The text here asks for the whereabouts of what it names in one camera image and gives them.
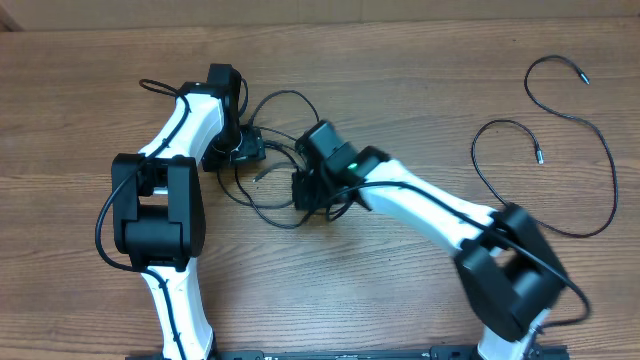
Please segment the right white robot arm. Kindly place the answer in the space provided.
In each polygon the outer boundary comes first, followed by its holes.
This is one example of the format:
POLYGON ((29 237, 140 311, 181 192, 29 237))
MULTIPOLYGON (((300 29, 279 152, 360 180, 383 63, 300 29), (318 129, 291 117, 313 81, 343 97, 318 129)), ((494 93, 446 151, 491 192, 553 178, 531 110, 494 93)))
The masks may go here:
POLYGON ((322 120, 295 143, 307 170, 293 176, 299 210, 357 203, 413 227, 453 260, 484 325, 473 359, 528 359, 567 273, 536 221, 518 205, 495 210, 457 198, 368 146, 356 149, 322 120))

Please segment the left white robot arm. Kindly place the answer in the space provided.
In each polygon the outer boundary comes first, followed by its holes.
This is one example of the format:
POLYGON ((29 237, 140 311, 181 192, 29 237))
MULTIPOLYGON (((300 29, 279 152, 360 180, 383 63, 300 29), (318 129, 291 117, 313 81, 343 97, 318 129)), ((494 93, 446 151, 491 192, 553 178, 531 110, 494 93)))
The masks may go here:
POLYGON ((114 242, 128 256, 125 270, 149 287, 163 334, 160 359, 213 359, 213 327, 206 318, 197 274, 206 217, 200 172, 265 159, 259 131, 240 123, 247 85, 230 64, 212 64, 204 82, 175 89, 143 79, 141 86, 174 98, 175 110, 158 135, 111 166, 114 242))

